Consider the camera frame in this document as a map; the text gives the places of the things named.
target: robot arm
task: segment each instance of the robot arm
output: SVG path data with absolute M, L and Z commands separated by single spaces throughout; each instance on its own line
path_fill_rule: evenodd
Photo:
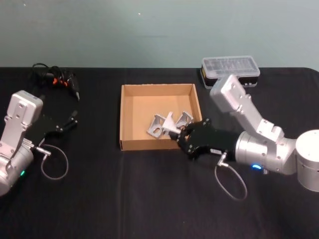
M 228 160 L 259 167 L 264 172 L 285 175 L 297 172 L 304 187 L 319 192 L 319 130 L 305 132 L 298 139 L 285 138 L 280 127 L 262 118 L 234 75 L 219 79 L 210 96 L 218 108 L 234 116 L 245 131 L 236 134 L 214 129 L 210 119 L 191 123 L 180 133 L 171 124 L 166 131 L 190 158 L 213 153 L 221 156 L 218 166 L 228 166 L 224 163 Z

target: black table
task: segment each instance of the black table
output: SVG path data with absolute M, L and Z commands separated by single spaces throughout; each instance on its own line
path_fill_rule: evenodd
M 46 180 L 38 157 L 10 193 L 0 198 L 0 238 L 319 238 L 319 193 L 296 175 L 264 176 L 233 166 L 249 195 L 232 201 L 212 168 L 217 158 L 189 162 L 179 150 L 119 149 L 122 84 L 195 83 L 203 117 L 217 128 L 240 132 L 222 115 L 198 77 L 198 69 L 73 69 L 79 104 L 64 90 L 46 95 L 43 113 L 65 120 L 79 110 L 76 130 L 58 143 L 70 169 L 61 182 Z M 0 116 L 12 93 L 26 86 L 25 68 L 0 69 Z M 286 137 L 319 128 L 319 73 L 306 68 L 262 68 L 258 86 L 247 90 L 262 116 Z M 239 193 L 238 181 L 221 172 Z

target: cardboard box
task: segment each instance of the cardboard box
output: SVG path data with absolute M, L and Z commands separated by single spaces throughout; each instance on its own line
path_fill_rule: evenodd
M 168 135 L 156 139 L 147 134 L 155 114 L 164 117 L 172 111 L 175 121 L 183 111 L 201 121 L 194 84 L 122 85 L 120 144 L 121 150 L 178 148 Z

